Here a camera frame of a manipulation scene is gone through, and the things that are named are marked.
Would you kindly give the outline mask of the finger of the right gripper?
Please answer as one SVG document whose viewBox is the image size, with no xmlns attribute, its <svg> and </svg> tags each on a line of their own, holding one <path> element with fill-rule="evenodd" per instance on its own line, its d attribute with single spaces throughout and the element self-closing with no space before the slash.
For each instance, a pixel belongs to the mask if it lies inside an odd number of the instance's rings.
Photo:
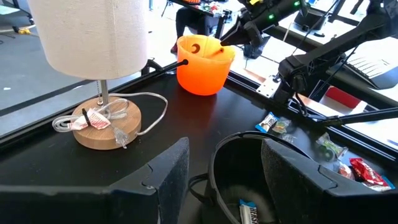
<svg viewBox="0 0 398 224">
<path fill-rule="evenodd" d="M 245 30 L 230 29 L 220 38 L 221 46 L 248 44 L 249 37 Z"/>
</svg>

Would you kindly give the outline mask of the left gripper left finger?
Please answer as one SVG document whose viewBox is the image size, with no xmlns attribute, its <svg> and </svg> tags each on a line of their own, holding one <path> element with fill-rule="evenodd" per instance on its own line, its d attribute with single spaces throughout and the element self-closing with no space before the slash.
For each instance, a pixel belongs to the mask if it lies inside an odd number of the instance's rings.
<svg viewBox="0 0 398 224">
<path fill-rule="evenodd" d="M 110 223 L 177 223 L 189 168 L 189 139 L 180 138 L 135 172 L 110 185 Z"/>
</svg>

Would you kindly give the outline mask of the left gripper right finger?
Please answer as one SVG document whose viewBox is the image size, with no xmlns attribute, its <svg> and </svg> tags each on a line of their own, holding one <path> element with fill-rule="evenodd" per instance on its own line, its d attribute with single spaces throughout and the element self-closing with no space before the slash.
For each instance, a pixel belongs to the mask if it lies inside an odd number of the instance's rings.
<svg viewBox="0 0 398 224">
<path fill-rule="evenodd" d="M 281 223 L 319 223 L 323 192 L 337 186 L 320 165 L 274 140 L 262 142 L 266 183 Z"/>
</svg>

